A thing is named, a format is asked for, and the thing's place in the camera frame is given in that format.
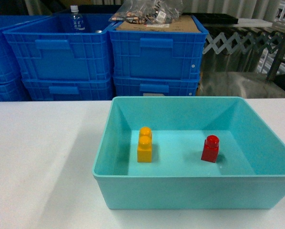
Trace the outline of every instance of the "bottle cap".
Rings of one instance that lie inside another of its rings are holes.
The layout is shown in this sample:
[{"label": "bottle cap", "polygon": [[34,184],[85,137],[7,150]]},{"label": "bottle cap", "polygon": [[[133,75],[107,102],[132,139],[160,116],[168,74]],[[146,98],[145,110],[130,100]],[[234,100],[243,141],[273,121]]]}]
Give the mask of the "bottle cap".
[{"label": "bottle cap", "polygon": [[77,13],[77,12],[79,12],[78,6],[71,6],[71,12],[72,12],[72,13]]}]

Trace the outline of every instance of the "stacked crates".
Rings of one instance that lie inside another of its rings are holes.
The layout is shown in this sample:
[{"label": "stacked crates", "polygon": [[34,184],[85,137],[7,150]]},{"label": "stacked crates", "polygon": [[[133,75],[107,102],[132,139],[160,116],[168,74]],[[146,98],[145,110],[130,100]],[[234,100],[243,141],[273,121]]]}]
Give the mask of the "stacked crates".
[{"label": "stacked crates", "polygon": [[20,68],[3,32],[45,16],[0,16],[0,101],[27,101],[29,94],[20,80]]},{"label": "stacked crates", "polygon": [[195,96],[208,31],[193,21],[200,32],[116,30],[121,22],[111,27],[117,95]]},{"label": "stacked crates", "polygon": [[72,32],[69,14],[4,32],[33,100],[112,99],[112,45],[107,32],[111,15],[83,17],[84,33]]}]

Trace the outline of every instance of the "label sticker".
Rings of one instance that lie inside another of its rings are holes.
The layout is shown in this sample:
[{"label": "label sticker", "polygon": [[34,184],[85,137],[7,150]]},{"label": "label sticker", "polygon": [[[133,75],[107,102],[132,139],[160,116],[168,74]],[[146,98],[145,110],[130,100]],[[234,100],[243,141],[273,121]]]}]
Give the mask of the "label sticker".
[{"label": "label sticker", "polygon": [[156,93],[143,93],[143,96],[165,96],[164,94],[156,94]]},{"label": "label sticker", "polygon": [[170,24],[154,24],[154,25],[147,25],[147,27],[151,28],[169,28]]},{"label": "label sticker", "polygon": [[163,22],[166,20],[166,16],[167,16],[167,14],[166,14],[165,12],[159,11],[159,12],[158,12],[158,15],[157,15],[157,17],[156,17],[156,21],[157,21],[158,23],[163,24]]}]

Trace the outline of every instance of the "water bottle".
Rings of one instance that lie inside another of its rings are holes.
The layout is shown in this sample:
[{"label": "water bottle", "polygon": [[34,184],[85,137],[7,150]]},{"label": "water bottle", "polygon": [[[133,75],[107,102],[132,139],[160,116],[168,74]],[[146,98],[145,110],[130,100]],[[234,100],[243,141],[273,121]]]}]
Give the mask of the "water bottle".
[{"label": "water bottle", "polygon": [[84,19],[79,14],[78,6],[71,6],[71,28],[73,32],[86,32]]}]

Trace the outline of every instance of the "red toy brick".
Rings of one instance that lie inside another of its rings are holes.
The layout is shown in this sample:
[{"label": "red toy brick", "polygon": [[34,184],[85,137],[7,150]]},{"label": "red toy brick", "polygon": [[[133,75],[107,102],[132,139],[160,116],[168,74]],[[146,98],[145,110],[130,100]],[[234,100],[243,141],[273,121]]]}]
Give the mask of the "red toy brick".
[{"label": "red toy brick", "polygon": [[219,153],[219,138],[209,135],[204,143],[204,150],[201,160],[215,163]]}]

